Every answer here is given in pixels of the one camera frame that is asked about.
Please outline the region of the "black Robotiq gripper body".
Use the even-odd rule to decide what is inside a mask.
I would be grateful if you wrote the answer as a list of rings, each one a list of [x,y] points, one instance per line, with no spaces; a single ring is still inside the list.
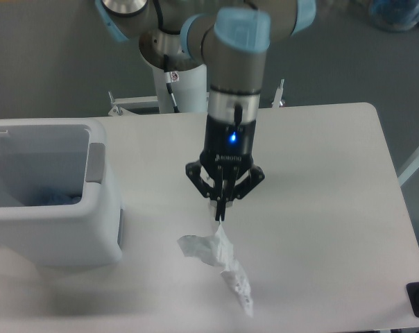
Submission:
[[[217,166],[239,165],[241,173],[253,166],[252,149],[256,121],[228,124],[207,116],[203,151],[200,163],[208,173],[216,173]]]

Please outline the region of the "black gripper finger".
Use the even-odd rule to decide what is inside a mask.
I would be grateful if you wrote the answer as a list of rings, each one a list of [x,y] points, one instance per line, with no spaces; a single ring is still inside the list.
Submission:
[[[190,162],[185,165],[185,174],[191,180],[192,184],[197,188],[198,192],[211,202],[215,202],[214,220],[221,220],[221,190],[216,186],[210,186],[202,177],[202,164],[199,161]]]
[[[263,170],[253,165],[248,170],[248,175],[239,183],[236,184],[236,177],[238,176],[238,167],[235,167],[232,172],[232,177],[226,181],[226,185],[223,187],[223,194],[220,202],[220,220],[225,220],[225,212],[228,207],[228,203],[231,203],[234,199],[242,199],[249,194],[256,186],[265,179]]]

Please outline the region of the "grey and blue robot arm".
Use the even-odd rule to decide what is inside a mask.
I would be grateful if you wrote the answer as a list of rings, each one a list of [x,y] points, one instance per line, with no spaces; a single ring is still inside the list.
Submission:
[[[308,28],[316,2],[97,1],[96,9],[114,37],[138,38],[161,70],[207,68],[205,143],[185,172],[222,221],[264,179],[252,150],[270,43]]]

